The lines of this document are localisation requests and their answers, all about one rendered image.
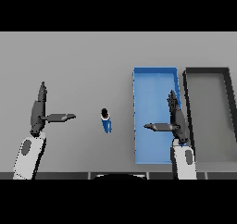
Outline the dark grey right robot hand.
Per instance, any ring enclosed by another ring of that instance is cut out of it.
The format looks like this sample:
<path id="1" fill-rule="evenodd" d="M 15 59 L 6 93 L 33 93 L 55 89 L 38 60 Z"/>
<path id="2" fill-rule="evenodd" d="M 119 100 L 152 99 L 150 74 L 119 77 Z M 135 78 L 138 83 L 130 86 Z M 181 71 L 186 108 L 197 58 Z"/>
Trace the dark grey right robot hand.
<path id="1" fill-rule="evenodd" d="M 179 144 L 189 141 L 187 126 L 183 112 L 179 106 L 178 97 L 173 90 L 170 91 L 168 98 L 168 110 L 170 113 L 170 123 L 148 123 L 144 127 L 152 131 L 170 131 Z"/>

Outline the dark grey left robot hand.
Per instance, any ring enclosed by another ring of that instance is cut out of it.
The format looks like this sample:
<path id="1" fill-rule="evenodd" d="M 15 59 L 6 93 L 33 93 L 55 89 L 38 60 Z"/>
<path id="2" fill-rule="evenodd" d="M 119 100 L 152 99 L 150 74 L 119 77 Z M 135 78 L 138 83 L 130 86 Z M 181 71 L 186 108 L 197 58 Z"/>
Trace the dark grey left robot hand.
<path id="1" fill-rule="evenodd" d="M 30 134 L 33 137 L 39 137 L 41 131 L 44 129 L 45 123 L 66 122 L 70 119 L 76 118 L 75 114 L 46 114 L 46 96 L 47 89 L 45 83 L 42 82 L 38 97 L 34 101 L 31 109 L 31 130 Z"/>

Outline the blue bin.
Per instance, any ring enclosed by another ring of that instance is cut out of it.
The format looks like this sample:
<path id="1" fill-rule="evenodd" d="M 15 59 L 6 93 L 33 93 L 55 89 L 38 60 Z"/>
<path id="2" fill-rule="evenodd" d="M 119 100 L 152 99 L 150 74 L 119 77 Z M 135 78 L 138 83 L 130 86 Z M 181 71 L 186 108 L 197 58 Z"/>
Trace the blue bin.
<path id="1" fill-rule="evenodd" d="M 181 106 L 176 67 L 134 67 L 133 129 L 136 165 L 170 164 L 171 131 L 152 131 L 149 123 L 170 123 L 168 95 L 174 91 Z"/>

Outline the dark grey bin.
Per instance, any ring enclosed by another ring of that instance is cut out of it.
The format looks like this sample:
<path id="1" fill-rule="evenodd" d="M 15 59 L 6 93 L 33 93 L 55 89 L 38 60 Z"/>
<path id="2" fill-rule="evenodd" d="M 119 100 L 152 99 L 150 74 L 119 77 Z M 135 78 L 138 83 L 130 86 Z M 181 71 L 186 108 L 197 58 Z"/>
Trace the dark grey bin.
<path id="1" fill-rule="evenodd" d="M 199 165 L 237 163 L 237 106 L 229 68 L 186 68 L 184 96 Z"/>

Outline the blue pipe with dark end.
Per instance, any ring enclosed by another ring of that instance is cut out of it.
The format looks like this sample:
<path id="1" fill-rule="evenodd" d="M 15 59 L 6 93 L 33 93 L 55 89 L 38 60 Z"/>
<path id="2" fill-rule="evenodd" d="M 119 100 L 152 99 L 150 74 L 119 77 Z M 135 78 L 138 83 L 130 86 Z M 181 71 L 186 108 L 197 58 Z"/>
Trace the blue pipe with dark end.
<path id="1" fill-rule="evenodd" d="M 102 125 L 104 127 L 105 133 L 110 133 L 112 131 L 111 117 L 106 108 L 103 108 L 101 110 L 101 120 L 102 120 Z"/>

